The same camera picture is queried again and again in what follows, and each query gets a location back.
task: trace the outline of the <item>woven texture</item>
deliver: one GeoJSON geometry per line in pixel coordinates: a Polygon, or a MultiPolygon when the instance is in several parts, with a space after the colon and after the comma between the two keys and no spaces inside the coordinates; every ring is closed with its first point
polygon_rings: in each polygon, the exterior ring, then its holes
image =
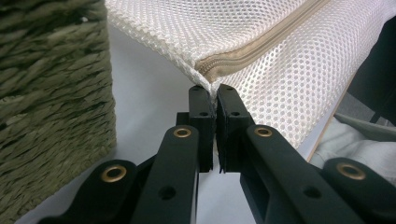
{"type": "Polygon", "coordinates": [[[0,5],[0,222],[115,145],[104,1],[0,5]]]}
{"type": "Polygon", "coordinates": [[[109,21],[164,55],[214,96],[234,86],[257,123],[297,147],[367,57],[394,0],[332,0],[245,69],[209,83],[193,69],[212,54],[241,48],[304,1],[108,0],[109,21]]]}

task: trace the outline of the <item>white mesh fabric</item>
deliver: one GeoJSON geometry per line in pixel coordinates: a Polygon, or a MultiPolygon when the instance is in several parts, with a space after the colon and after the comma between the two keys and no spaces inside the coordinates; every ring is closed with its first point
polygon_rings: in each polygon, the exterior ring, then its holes
{"type": "Polygon", "coordinates": [[[157,50],[215,94],[234,86],[257,123],[297,147],[367,57],[394,0],[332,0],[249,67],[210,84],[193,69],[209,55],[238,49],[304,1],[107,0],[109,21],[157,50]]]}
{"type": "Polygon", "coordinates": [[[245,46],[304,1],[106,0],[106,6],[110,23],[215,94],[216,87],[193,69],[195,62],[245,46]]]}

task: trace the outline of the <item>woven basket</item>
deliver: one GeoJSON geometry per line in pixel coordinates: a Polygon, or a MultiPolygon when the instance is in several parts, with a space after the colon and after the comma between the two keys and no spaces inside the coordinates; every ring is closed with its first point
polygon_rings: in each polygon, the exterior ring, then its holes
{"type": "Polygon", "coordinates": [[[0,2],[0,222],[115,145],[104,1],[0,2]]]}

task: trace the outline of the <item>metal linkage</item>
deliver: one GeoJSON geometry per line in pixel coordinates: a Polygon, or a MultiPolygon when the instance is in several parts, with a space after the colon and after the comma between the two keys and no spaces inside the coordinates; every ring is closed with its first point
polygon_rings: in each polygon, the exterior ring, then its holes
{"type": "Polygon", "coordinates": [[[248,110],[231,86],[220,85],[218,90],[216,140],[220,171],[240,172],[240,140],[245,129],[254,124],[248,110]]]}
{"type": "Polygon", "coordinates": [[[247,129],[241,185],[256,223],[362,223],[276,130],[247,129]]]}
{"type": "Polygon", "coordinates": [[[139,195],[137,173],[137,167],[129,161],[99,165],[64,214],[46,217],[39,224],[128,223],[139,195]]]}
{"type": "Polygon", "coordinates": [[[209,93],[202,87],[191,87],[189,90],[189,112],[177,113],[177,125],[190,125],[198,130],[201,173],[213,169],[215,116],[209,93]]]}
{"type": "Polygon", "coordinates": [[[191,126],[166,132],[131,223],[195,223],[198,139],[191,126]]]}
{"type": "Polygon", "coordinates": [[[320,174],[367,223],[396,223],[396,188],[350,159],[326,161],[320,174]]]}
{"type": "MultiPolygon", "coordinates": [[[[63,215],[39,224],[195,223],[198,173],[212,168],[216,122],[204,89],[192,87],[189,96],[190,112],[177,114],[179,125],[166,132],[156,156],[137,167],[103,163],[63,215]]],[[[396,223],[390,183],[348,159],[314,168],[276,129],[254,125],[230,86],[219,87],[216,132],[220,170],[241,173],[257,223],[396,223]]]]}

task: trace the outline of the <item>zipper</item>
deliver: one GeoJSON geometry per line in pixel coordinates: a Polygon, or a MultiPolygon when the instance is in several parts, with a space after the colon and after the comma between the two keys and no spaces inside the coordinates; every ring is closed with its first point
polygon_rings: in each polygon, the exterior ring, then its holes
{"type": "Polygon", "coordinates": [[[258,39],[240,49],[215,54],[202,59],[196,63],[195,69],[209,82],[213,82],[217,77],[224,77],[247,67],[259,59],[281,39],[289,35],[296,27],[301,25],[329,1],[330,0],[307,0],[290,13],[288,17],[258,39]]]}

